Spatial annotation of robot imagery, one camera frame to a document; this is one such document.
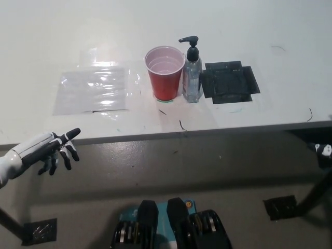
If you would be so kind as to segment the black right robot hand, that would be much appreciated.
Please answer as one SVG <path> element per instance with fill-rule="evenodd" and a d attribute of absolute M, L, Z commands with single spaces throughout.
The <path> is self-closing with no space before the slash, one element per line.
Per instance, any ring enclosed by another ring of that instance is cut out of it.
<path fill-rule="evenodd" d="M 315 151 L 320 157 L 331 158 L 332 148 L 330 144 L 309 143 L 308 147 L 310 150 Z"/>

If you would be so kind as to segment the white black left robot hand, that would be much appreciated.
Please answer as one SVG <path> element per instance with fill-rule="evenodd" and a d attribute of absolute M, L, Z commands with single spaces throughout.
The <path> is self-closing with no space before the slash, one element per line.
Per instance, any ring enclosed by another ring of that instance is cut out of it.
<path fill-rule="evenodd" d="M 13 175 L 14 178 L 23 174 L 25 170 L 39 161 L 43 161 L 44 166 L 38 171 L 38 175 L 47 171 L 50 175 L 54 175 L 58 166 L 58 154 L 62 156 L 66 169 L 71 170 L 72 165 L 69 154 L 72 155 L 74 161 L 79 161 L 79 156 L 72 143 L 72 139 L 80 133 L 80 128 L 74 128 L 62 135 L 57 135 L 54 132 L 46 132 L 15 146 L 12 150 L 21 159 L 21 165 Z"/>

